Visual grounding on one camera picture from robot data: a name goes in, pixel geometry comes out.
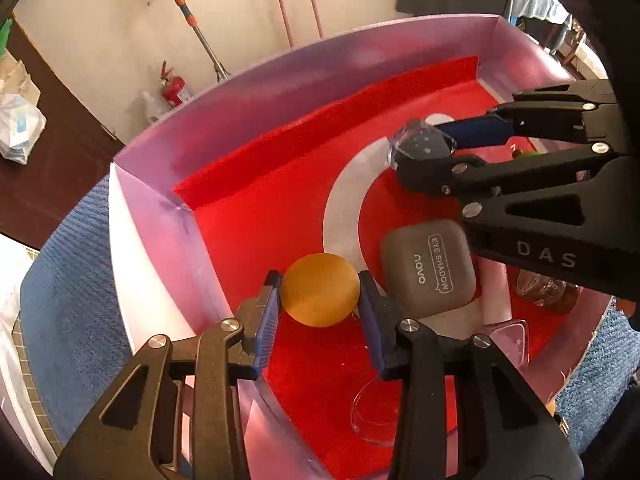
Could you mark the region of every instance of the white curved stripe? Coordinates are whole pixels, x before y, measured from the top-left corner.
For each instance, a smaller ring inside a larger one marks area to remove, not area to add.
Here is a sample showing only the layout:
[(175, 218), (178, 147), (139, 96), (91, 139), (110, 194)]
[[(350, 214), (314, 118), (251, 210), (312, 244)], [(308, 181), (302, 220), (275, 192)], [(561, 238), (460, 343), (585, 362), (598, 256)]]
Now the white curved stripe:
[(424, 121), (431, 126), (438, 126), (438, 124), (452, 123), (455, 119), (447, 114), (431, 114)]
[(476, 298), (459, 308), (420, 319), (436, 334), (464, 340), (483, 326), (482, 299)]
[(482, 320), (485, 325), (513, 319), (507, 267), (500, 263), (478, 258), (478, 274), (482, 288)]
[(367, 270), (358, 233), (360, 209), (371, 184), (388, 168), (388, 150), (389, 141), (382, 137), (354, 156), (335, 180), (324, 208), (324, 252), (342, 256), (358, 272)]
[(114, 164), (109, 177), (109, 237), (118, 304), (132, 352), (155, 334), (173, 341), (194, 336), (146, 254)]

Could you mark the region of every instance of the metal screw head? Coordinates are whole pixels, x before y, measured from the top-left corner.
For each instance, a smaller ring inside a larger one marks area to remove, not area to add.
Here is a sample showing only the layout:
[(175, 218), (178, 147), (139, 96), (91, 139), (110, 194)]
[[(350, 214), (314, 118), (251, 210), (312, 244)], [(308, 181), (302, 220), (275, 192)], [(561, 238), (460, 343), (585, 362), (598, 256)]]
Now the metal screw head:
[(473, 218), (478, 216), (482, 211), (482, 204), (479, 202), (471, 202), (462, 208), (462, 216), (465, 218)]
[(476, 334), (473, 341), (478, 348), (489, 348), (491, 346), (491, 338), (484, 334)]
[(415, 319), (403, 319), (400, 322), (400, 328), (405, 332), (416, 332), (420, 325)]
[(155, 335), (149, 340), (151, 348), (162, 348), (164, 345), (166, 345), (166, 336), (164, 335)]
[(220, 328), (223, 332), (235, 332), (240, 328), (240, 322), (233, 317), (225, 319), (220, 323)]
[(456, 164), (453, 168), (451, 168), (451, 173), (459, 175), (460, 173), (465, 173), (466, 168), (468, 168), (469, 165), (465, 164), (464, 162), (462, 162), (461, 164)]
[(593, 153), (604, 155), (609, 151), (609, 145), (606, 142), (596, 142), (591, 149), (593, 150)]

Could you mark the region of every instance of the gray compact case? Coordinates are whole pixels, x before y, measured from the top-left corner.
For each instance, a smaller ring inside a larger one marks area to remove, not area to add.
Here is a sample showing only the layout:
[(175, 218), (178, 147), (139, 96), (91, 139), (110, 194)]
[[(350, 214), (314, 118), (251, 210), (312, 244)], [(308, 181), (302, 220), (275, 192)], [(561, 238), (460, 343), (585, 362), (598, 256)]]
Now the gray compact case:
[(453, 220), (395, 229), (380, 247), (386, 292), (407, 317), (421, 319), (466, 305), (476, 271), (465, 232)]

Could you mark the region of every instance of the blue fabric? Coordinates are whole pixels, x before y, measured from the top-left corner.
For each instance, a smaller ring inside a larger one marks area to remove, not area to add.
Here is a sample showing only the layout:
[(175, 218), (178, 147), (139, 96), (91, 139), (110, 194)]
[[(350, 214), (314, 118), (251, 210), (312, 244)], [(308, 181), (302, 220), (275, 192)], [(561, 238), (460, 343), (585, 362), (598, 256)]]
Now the blue fabric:
[(131, 357), (109, 243), (109, 179), (102, 179), (40, 251), (20, 292), (31, 373), (65, 444)]
[(607, 315), (582, 365), (556, 399), (569, 425), (569, 442), (582, 453), (594, 439), (624, 394), (640, 362), (640, 333), (622, 312), (609, 305)]

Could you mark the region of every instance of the fire extinguisher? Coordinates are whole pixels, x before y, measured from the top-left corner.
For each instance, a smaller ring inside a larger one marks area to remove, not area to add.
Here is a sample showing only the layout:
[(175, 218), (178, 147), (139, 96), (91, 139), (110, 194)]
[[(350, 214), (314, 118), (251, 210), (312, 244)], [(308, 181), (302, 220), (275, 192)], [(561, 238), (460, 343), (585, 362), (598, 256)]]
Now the fire extinguisher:
[(166, 69), (166, 61), (162, 63), (162, 72), (160, 73), (162, 97), (169, 103), (171, 108), (175, 108), (193, 97), (184, 79), (179, 75), (171, 74), (173, 70), (173, 68)]

